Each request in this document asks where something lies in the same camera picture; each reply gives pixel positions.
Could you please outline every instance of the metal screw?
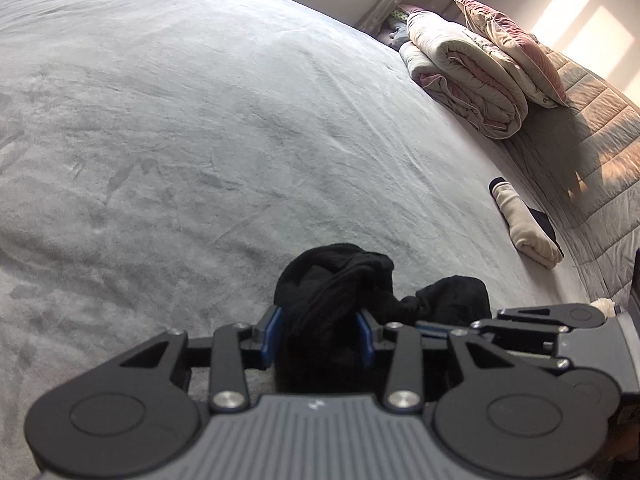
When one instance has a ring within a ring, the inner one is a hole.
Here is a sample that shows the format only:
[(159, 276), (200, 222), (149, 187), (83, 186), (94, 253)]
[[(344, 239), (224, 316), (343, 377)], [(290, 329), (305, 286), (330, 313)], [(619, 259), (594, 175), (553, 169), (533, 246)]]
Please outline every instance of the metal screw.
[(420, 403), (420, 396), (409, 390), (398, 390), (390, 394), (386, 400), (394, 408), (413, 408)]
[(216, 393), (211, 400), (219, 408), (232, 410), (244, 404), (244, 395), (239, 392), (224, 390)]

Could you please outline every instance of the gray blanket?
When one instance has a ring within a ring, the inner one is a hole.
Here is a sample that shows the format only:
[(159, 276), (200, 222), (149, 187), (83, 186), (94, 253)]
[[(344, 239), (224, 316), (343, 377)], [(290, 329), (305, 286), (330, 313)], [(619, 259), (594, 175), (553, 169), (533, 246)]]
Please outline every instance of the gray blanket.
[(592, 300), (626, 306), (640, 248), (640, 110), (559, 52), (568, 108), (530, 107), (508, 152), (544, 197)]
[(2, 480), (36, 473), (44, 391), (167, 326), (256, 321), (313, 246), (388, 254), (398, 296), (466, 274), (494, 308), (586, 298), (570, 258), (512, 246), (498, 146), (365, 34), (289, 0), (0, 8)]

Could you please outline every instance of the white sock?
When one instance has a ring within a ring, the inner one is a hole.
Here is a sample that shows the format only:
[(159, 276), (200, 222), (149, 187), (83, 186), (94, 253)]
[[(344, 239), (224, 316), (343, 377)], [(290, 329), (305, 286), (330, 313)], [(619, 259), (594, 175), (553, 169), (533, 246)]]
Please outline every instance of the white sock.
[[(530, 209), (511, 184), (502, 178), (495, 179), (490, 184), (490, 189), (502, 216), (509, 224), (509, 236), (516, 249), (544, 265), (547, 269), (553, 269), (556, 264), (560, 263), (562, 251), (555, 240), (552, 240), (540, 227)], [(553, 231), (550, 222), (548, 223), (549, 228)], [(550, 234), (555, 238), (555, 233), (551, 232)]]

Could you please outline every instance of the beige quilted blanket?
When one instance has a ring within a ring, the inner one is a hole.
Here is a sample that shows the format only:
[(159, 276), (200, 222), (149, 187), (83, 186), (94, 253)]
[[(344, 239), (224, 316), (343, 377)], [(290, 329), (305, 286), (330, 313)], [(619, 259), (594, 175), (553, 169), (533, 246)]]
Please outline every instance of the beige quilted blanket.
[(530, 105), (504, 145), (546, 202), (592, 300), (626, 305), (640, 248), (640, 110), (559, 52), (568, 108)]

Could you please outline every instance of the pillow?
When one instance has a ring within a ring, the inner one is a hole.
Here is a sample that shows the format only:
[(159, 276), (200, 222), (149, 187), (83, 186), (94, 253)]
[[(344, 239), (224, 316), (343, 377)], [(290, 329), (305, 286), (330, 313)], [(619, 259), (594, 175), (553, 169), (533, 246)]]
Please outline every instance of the pillow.
[(415, 5), (400, 4), (398, 5), (398, 7), (405, 10), (407, 14), (413, 14), (414, 12), (423, 12), (425, 10), (422, 7), (418, 7)]
[(470, 37), (473, 42), (484, 50), (489, 56), (491, 56), (503, 69), (505, 69), (511, 77), (513, 77), (516, 84), (520, 87), (523, 94), (526, 95), (529, 101), (534, 102), (543, 108), (557, 108), (556, 102), (546, 95), (540, 88), (538, 88), (531, 78), (527, 75), (522, 67), (517, 64), (511, 56), (505, 54), (491, 41), (484, 36), (472, 32), (466, 27), (460, 25), (460, 28), (464, 33)]
[(557, 103), (566, 106), (566, 92), (558, 71), (533, 38), (507, 15), (473, 0), (455, 0), (466, 26), (493, 41), (511, 56), (535, 85)]
[(409, 17), (409, 13), (404, 10), (401, 9), (400, 7), (396, 7), (394, 10), (391, 11), (391, 14), (389, 15), (389, 18), (395, 18), (396, 20), (399, 20), (402, 23), (406, 23), (406, 19)]

